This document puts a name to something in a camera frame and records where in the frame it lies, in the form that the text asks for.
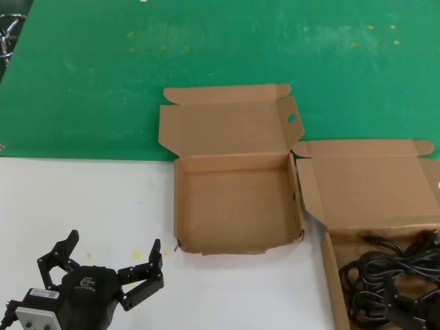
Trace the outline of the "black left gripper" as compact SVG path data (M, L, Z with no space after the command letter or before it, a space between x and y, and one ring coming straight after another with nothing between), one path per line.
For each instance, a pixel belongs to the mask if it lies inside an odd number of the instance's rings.
M58 289L61 308L57 315L62 329L108 329L120 301L130 311L164 287L161 241L156 239L148 262L119 269L80 266L70 258L79 242L79 233L58 241L52 250L37 260L46 289ZM66 275L54 284L50 271L61 268ZM136 284L129 291L122 287Z

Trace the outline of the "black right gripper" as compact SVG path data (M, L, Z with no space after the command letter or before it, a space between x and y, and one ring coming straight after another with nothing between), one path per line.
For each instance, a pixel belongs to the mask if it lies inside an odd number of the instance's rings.
M385 278L386 318L398 327L424 327L428 330L439 330L439 289L430 292L424 299L426 317L423 319L418 311L416 300L398 294L394 280Z

